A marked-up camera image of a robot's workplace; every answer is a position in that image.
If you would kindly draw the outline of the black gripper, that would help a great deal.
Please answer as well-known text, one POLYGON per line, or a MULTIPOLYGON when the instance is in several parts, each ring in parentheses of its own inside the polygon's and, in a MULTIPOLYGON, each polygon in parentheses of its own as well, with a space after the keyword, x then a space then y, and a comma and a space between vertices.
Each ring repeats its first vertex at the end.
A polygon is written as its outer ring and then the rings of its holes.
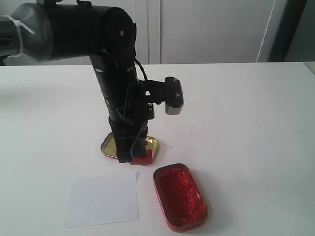
POLYGON ((145 157, 147 124, 155 116, 153 105, 139 103, 127 109, 111 108, 109 112, 118 162, 130 163, 133 160, 131 148, 134 148, 134 157, 145 157))

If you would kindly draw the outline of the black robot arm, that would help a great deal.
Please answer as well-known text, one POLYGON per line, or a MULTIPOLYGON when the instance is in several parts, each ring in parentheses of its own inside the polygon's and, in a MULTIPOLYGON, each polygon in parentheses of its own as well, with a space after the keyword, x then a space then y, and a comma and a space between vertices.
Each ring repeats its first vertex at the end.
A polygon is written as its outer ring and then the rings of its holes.
POLYGON ((119 7, 38 0, 0 18, 2 59, 37 62, 88 57, 109 112, 121 163, 146 156, 149 105, 135 65, 136 24, 119 7))

